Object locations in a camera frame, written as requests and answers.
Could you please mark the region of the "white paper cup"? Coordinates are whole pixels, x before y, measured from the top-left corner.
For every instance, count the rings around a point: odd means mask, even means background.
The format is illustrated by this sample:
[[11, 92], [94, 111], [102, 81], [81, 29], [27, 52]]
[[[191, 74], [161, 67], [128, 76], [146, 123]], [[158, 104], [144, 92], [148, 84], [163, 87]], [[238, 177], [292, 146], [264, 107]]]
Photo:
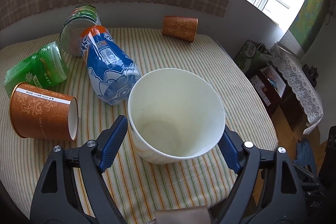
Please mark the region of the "white paper cup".
[[127, 102], [131, 136], [141, 158], [170, 164], [200, 157], [223, 136], [226, 112], [215, 89], [182, 69], [142, 76]]

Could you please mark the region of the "near orange paper cup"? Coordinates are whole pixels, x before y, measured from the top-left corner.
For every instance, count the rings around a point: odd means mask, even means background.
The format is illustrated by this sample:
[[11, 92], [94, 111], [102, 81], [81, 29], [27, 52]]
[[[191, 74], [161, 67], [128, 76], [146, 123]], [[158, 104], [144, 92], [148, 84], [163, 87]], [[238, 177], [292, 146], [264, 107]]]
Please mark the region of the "near orange paper cup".
[[78, 106], [72, 96], [19, 83], [11, 93], [9, 116], [21, 138], [74, 141], [77, 137]]

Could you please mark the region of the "orange paper cup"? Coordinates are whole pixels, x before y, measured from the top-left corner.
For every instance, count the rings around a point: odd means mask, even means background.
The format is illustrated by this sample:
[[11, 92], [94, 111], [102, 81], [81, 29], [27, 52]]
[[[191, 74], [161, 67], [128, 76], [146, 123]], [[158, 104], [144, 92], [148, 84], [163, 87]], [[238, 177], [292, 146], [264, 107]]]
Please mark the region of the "orange paper cup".
[[164, 16], [162, 34], [192, 43], [198, 29], [198, 18]]
[[78, 106], [72, 96], [19, 83], [11, 93], [9, 116], [21, 138], [74, 141], [77, 137]]

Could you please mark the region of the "green plastic cup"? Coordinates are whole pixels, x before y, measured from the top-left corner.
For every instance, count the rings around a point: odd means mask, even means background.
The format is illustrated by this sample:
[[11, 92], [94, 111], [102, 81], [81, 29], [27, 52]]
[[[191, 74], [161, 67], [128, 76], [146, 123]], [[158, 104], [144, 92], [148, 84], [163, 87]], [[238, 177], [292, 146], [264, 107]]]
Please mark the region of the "green plastic cup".
[[4, 88], [11, 96], [19, 83], [46, 89], [62, 83], [67, 77], [62, 50], [58, 42], [52, 42], [10, 68], [5, 74]]

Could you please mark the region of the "far orange paper cup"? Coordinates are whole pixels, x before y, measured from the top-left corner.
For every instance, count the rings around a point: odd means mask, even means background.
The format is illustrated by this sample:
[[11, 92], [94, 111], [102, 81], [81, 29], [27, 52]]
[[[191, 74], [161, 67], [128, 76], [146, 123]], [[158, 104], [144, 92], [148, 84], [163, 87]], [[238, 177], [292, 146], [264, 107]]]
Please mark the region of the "far orange paper cup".
[[198, 18], [164, 16], [162, 34], [192, 43], [198, 29]]

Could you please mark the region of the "striped table cloth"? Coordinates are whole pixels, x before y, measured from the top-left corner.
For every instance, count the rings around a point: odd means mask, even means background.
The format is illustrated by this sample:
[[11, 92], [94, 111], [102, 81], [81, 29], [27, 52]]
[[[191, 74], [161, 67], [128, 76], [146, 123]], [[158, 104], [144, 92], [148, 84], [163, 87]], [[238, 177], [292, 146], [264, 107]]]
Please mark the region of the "striped table cloth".
[[[206, 80], [221, 96], [226, 123], [243, 140], [273, 150], [278, 140], [266, 109], [249, 80], [229, 54], [210, 37], [197, 35], [188, 43], [165, 37], [160, 30], [112, 28], [112, 37], [135, 61], [142, 74], [159, 68], [179, 68]], [[74, 142], [83, 145], [110, 127], [126, 103], [110, 106], [94, 93], [84, 61], [64, 55], [68, 79], [54, 91], [74, 96], [79, 107], [79, 127]], [[53, 141], [23, 139], [14, 132], [9, 117], [9, 96], [1, 91], [1, 182], [18, 209], [28, 216], [39, 175], [54, 147]], [[230, 193], [235, 173], [228, 169], [218, 148], [196, 159], [154, 165], [137, 154], [126, 135], [111, 168], [103, 175], [123, 217], [129, 223], [146, 223], [161, 209], [215, 206]]]

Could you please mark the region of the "dark red cardboard box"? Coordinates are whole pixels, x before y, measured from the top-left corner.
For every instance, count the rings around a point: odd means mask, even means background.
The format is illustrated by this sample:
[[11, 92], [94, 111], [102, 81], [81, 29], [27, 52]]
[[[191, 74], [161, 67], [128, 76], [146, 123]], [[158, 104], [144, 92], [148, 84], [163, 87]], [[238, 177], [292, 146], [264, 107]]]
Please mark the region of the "dark red cardboard box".
[[268, 115], [272, 117], [280, 106], [286, 90], [284, 79], [272, 65], [268, 65], [257, 71], [250, 82], [261, 98]]

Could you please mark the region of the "white lace cloth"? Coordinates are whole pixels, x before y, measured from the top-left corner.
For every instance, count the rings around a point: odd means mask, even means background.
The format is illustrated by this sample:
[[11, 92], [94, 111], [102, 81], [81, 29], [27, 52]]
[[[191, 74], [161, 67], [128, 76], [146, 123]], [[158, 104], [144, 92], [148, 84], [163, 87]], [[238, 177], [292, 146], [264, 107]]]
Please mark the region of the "white lace cloth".
[[322, 99], [303, 72], [303, 65], [295, 55], [277, 44], [274, 44], [269, 51], [273, 65], [282, 74], [303, 107], [308, 120], [303, 134], [309, 135], [323, 118]]

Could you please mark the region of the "green white shopping bag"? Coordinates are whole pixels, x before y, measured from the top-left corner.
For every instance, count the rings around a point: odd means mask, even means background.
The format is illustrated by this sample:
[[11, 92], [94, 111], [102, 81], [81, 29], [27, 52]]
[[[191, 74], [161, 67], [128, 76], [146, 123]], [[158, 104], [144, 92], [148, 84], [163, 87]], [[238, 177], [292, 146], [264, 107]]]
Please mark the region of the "green white shopping bag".
[[234, 58], [234, 62], [247, 77], [250, 77], [267, 66], [271, 57], [263, 43], [248, 40]]

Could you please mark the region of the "green wall map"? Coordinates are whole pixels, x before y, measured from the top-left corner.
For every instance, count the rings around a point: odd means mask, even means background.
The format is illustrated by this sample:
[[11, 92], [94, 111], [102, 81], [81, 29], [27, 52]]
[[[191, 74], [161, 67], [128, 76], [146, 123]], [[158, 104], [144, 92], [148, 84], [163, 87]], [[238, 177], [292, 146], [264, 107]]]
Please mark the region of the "green wall map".
[[330, 0], [305, 0], [295, 20], [289, 28], [293, 45], [290, 50], [298, 57], [310, 48], [330, 7]]

